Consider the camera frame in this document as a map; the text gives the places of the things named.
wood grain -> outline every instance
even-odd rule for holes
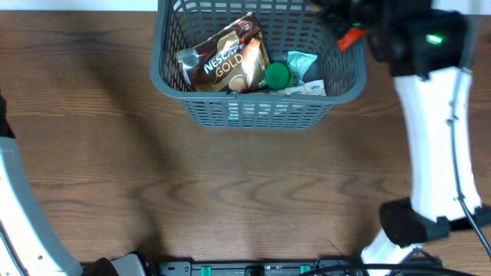
[[[410,194],[404,118],[386,65],[363,94],[303,132],[207,130],[149,77],[155,13],[0,12],[0,87],[25,169],[81,261],[149,254],[202,260],[352,255],[378,206]],[[477,185],[491,203],[491,18],[470,101]],[[485,233],[491,236],[489,228]],[[477,237],[429,247],[490,274]]]

nescafe gold packet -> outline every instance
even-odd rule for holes
[[[251,12],[205,42],[177,52],[176,58],[195,91],[249,93],[266,88],[269,58]]]

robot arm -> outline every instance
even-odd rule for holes
[[[382,230],[361,253],[365,264],[399,264],[425,242],[445,238],[467,217],[489,223],[476,191],[469,150],[467,106],[472,48],[467,20],[431,8],[431,0],[327,4],[325,19],[338,37],[356,22],[368,32],[378,61],[394,77],[407,125],[413,167],[410,199],[381,206]],[[371,276],[389,271],[368,271]]]
[[[32,192],[0,100],[0,275],[81,275]]]

green cap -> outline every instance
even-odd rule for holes
[[[292,85],[293,72],[288,66],[275,62],[266,68],[265,79],[269,88],[280,90]]]

gray plastic basket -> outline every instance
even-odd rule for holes
[[[189,92],[175,53],[250,11],[262,26],[272,62],[286,61],[288,51],[318,55],[304,81],[323,79],[326,97]],[[179,99],[198,124],[222,128],[306,129],[334,105],[356,98],[367,80],[363,43],[341,53],[303,0],[159,0],[150,74],[157,89]]]

